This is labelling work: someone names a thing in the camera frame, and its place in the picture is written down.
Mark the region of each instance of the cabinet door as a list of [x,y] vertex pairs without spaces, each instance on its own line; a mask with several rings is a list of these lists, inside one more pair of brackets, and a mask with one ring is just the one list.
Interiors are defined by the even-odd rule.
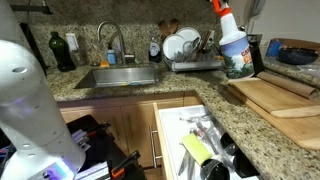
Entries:
[[[160,102],[161,108],[182,107],[183,101]],[[124,127],[127,133],[129,152],[139,150],[139,163],[143,167],[153,166],[149,126],[156,130],[153,104],[138,104],[121,107]],[[156,155],[161,155],[158,136],[154,134]]]
[[98,123],[108,122],[111,125],[109,127],[109,132],[113,134],[115,138],[115,143],[126,155],[128,155],[128,146],[125,130],[123,127],[123,120],[121,116],[120,107],[85,109],[74,111],[61,110],[61,114],[67,123],[88,114],[92,115],[92,117],[94,117]]

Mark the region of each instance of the spray bottle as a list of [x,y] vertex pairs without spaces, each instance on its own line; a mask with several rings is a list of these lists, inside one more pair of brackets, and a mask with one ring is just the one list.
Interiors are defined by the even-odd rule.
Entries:
[[222,39],[219,44],[227,69],[227,77],[239,79],[253,76],[254,67],[246,33],[238,30],[226,0],[214,0],[213,7],[221,17]]

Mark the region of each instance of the faucet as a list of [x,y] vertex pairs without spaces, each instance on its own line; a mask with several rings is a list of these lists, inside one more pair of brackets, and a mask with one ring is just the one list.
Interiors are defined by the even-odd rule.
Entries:
[[120,30],[120,27],[118,26],[118,24],[116,22],[114,22],[114,21],[103,21],[103,22],[100,23],[100,25],[98,26],[98,42],[101,41],[101,29],[105,24],[113,25],[116,28],[117,33],[119,35],[119,39],[120,39],[121,60],[122,60],[123,64],[126,64],[126,58],[125,58],[126,48],[124,46],[123,35],[122,35],[121,30]]

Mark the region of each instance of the cutting board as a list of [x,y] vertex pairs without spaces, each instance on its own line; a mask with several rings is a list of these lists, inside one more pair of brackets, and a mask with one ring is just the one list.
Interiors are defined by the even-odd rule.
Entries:
[[304,98],[259,78],[230,81],[229,86],[277,118],[320,115],[320,101]]
[[262,118],[298,146],[305,149],[320,150],[320,116],[276,118],[233,87],[229,86],[228,91],[257,112]]

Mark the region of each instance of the granite countertop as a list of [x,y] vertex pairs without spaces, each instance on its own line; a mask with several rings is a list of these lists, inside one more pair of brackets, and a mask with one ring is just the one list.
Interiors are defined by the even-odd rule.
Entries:
[[320,151],[305,150],[273,128],[249,107],[227,92],[225,74],[202,71],[175,74],[164,63],[157,67],[154,85],[73,89],[91,69],[78,67],[60,73],[51,70],[48,82],[57,101],[160,94],[195,90],[263,179],[319,179]]
[[[263,64],[266,69],[276,72],[277,74],[291,78],[292,80],[302,82],[304,84],[313,86],[317,89],[320,89],[320,71],[317,72],[315,77],[309,73],[311,71],[301,71],[297,66],[285,64],[278,61],[276,58],[267,58],[264,57],[267,51],[267,47],[260,48],[261,55],[263,56]],[[320,65],[320,58],[318,58],[312,65]]]

